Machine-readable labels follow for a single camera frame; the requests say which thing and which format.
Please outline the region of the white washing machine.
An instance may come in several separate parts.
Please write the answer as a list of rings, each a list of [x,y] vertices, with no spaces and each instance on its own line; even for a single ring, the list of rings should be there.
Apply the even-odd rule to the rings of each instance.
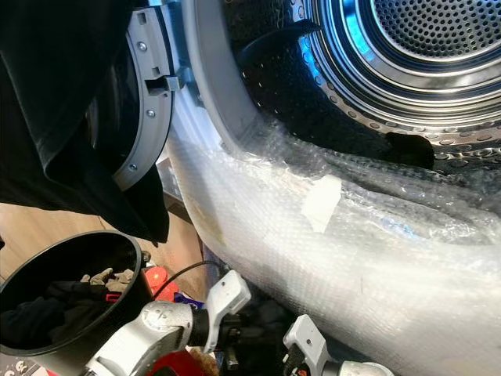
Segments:
[[[179,0],[205,244],[340,358],[501,376],[501,0]]]

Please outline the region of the black clothes pile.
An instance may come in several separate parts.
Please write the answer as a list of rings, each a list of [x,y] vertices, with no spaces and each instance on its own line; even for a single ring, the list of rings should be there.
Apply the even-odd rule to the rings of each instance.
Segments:
[[[117,298],[103,285],[55,280],[45,294],[0,316],[0,343],[36,349],[67,340],[103,315]]]

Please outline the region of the clear bubble wrap sheet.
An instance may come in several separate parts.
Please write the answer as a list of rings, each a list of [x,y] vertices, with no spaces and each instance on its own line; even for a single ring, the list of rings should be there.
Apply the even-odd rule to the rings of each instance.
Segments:
[[[248,283],[327,338],[403,376],[501,376],[501,171],[440,175],[272,134],[233,154],[206,121],[173,121],[190,218]],[[300,213],[322,176],[341,199],[316,233]]]

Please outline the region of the red cloth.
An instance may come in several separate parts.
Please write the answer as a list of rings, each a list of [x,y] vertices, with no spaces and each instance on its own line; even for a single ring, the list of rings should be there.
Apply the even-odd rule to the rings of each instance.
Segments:
[[[189,351],[178,351],[157,359],[146,376],[207,376],[207,373]]]

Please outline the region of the red plastic object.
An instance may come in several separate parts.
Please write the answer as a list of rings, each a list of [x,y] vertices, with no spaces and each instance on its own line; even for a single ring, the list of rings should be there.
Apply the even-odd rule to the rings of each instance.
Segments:
[[[155,301],[176,302],[175,294],[180,290],[175,282],[165,283],[170,276],[167,269],[163,266],[147,266],[143,273]]]

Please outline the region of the black round laundry bucket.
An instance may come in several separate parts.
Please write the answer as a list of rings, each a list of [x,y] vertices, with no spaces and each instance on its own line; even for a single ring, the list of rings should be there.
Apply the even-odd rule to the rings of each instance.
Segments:
[[[121,298],[127,298],[130,304],[139,307],[153,301],[146,277],[142,273],[143,266],[143,254],[139,244],[132,237],[114,230],[80,233],[41,251],[3,283],[0,290],[1,314],[42,296],[55,280],[80,282],[84,275],[95,276],[107,268],[112,268],[115,273],[132,269],[135,278],[128,289],[119,293],[117,298],[110,297],[114,303],[103,315],[98,316],[96,321],[72,338],[36,349],[10,348],[0,343],[1,352],[5,354],[6,349],[13,349],[36,353],[39,350],[53,351],[66,345],[78,347],[81,336],[95,337],[98,333],[114,333],[115,326],[128,322],[128,308],[121,303]]]

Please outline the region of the white tape piece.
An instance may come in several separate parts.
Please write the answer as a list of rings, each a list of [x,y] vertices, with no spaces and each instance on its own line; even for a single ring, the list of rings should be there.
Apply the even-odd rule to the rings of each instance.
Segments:
[[[340,199],[341,179],[333,175],[322,176],[305,194],[300,213],[314,232],[325,233]]]

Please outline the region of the beige glove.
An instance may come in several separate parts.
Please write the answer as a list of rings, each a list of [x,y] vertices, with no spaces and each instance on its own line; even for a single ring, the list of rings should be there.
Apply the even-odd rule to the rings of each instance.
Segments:
[[[114,269],[107,268],[104,271],[97,273],[95,276],[84,275],[80,283],[92,286],[103,286],[108,291],[115,293],[123,293],[128,289],[129,284],[135,278],[135,272],[132,269],[115,273]]]

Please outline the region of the skull print mat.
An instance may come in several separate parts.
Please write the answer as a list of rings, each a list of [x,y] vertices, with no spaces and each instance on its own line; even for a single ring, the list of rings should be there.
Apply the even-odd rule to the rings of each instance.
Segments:
[[[0,355],[0,376],[51,376],[46,368],[26,358]]]

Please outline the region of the grey round washer door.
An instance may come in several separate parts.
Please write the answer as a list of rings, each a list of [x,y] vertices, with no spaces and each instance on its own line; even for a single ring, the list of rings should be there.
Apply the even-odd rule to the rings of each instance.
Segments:
[[[137,84],[137,129],[132,149],[112,175],[122,190],[131,189],[157,163],[173,115],[173,94],[185,87],[178,32],[166,0],[150,0],[130,15],[128,56]]]

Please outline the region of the small black garment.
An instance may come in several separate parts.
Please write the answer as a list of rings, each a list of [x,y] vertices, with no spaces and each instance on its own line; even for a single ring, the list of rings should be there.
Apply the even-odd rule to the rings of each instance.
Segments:
[[[383,153],[384,161],[425,169],[434,167],[435,153],[430,141],[425,137],[389,132],[385,139],[390,147]]]

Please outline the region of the grey rubber door gasket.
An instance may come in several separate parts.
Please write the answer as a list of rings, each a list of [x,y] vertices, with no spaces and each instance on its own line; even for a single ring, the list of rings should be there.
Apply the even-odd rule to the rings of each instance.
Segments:
[[[276,128],[251,100],[241,78],[222,0],[182,0],[182,24],[200,98],[223,146],[233,154],[267,154]]]

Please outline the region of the perforated steel washer drum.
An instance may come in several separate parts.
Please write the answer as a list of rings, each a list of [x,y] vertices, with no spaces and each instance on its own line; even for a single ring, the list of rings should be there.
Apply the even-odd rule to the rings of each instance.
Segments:
[[[501,171],[501,0],[222,0],[235,56],[293,22],[322,26],[240,75],[291,135],[383,160],[428,139],[431,171]]]

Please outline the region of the black drum paddle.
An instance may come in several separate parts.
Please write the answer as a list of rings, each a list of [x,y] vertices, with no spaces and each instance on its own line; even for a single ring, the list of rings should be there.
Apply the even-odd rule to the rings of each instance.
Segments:
[[[322,30],[322,26],[311,20],[300,20],[250,41],[236,54],[236,63],[241,70],[301,37]]]

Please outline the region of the large black hanging garment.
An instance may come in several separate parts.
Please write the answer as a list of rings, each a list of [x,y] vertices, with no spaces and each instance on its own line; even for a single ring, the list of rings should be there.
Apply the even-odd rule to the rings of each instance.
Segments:
[[[168,239],[154,168],[123,190],[85,135],[91,100],[125,50],[135,0],[3,0],[0,200],[101,216],[139,239]]]

